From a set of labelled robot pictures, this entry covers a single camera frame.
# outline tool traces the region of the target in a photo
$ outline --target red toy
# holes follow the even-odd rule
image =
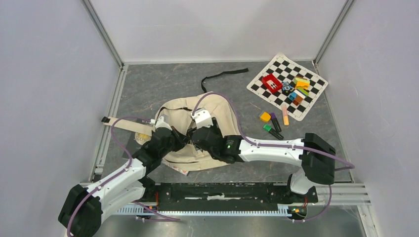
[[[272,94],[282,89],[282,83],[272,74],[269,74],[262,78],[262,83],[266,86],[266,88],[268,88],[268,90]]]

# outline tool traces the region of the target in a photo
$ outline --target black marker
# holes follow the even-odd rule
[[[278,122],[278,120],[276,119],[275,114],[272,112],[272,113],[270,113],[270,116],[271,116],[272,124],[274,124],[274,128],[275,128],[275,130],[276,130],[277,132],[281,132],[281,131],[282,131],[282,129],[281,129],[281,127],[279,126],[279,122]]]
[[[283,138],[284,138],[281,134],[279,134],[279,132],[275,131],[275,129],[272,129],[271,126],[269,126],[267,124],[265,126],[263,126],[263,129],[268,131],[270,134],[272,134],[278,140],[283,140]]]

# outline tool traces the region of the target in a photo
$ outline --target chessboard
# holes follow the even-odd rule
[[[307,89],[308,96],[299,105],[295,105],[281,90],[272,94],[261,81],[263,77],[269,74],[273,74],[283,85],[288,83],[292,88],[295,88],[295,83],[293,82],[295,77],[310,80],[310,86]],[[311,107],[313,107],[314,103],[316,103],[327,85],[328,82],[319,75],[291,61],[285,55],[278,54],[248,84],[247,89],[280,110],[282,110],[282,105],[286,105],[288,116],[297,121],[301,121],[310,111]]]

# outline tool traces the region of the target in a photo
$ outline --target robotic arm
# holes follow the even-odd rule
[[[311,147],[334,155],[334,148],[316,134],[307,133],[304,139],[289,141],[257,140],[240,135],[222,136],[216,119],[205,109],[197,110],[192,118],[195,120],[196,130],[188,138],[170,126],[166,116],[159,117],[151,140],[133,155],[134,159],[129,167],[127,162],[86,188],[76,185],[70,190],[58,217],[60,223],[67,227],[76,206],[100,185],[101,188],[76,213],[71,226],[71,232],[77,237],[93,236],[111,214],[146,195],[145,186],[149,180],[147,175],[160,165],[167,153],[182,149],[189,140],[197,148],[208,151],[214,159],[226,163],[265,160],[299,166],[300,170],[292,174],[288,181],[290,195],[304,195],[316,184],[334,183],[335,160],[317,153],[293,149],[294,146]],[[252,143],[273,144],[278,147],[260,147]],[[121,175],[106,182],[122,170],[124,172]]]

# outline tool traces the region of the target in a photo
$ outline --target green marker cap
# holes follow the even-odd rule
[[[263,126],[263,129],[269,132],[272,129],[272,127],[266,124],[265,126]]]

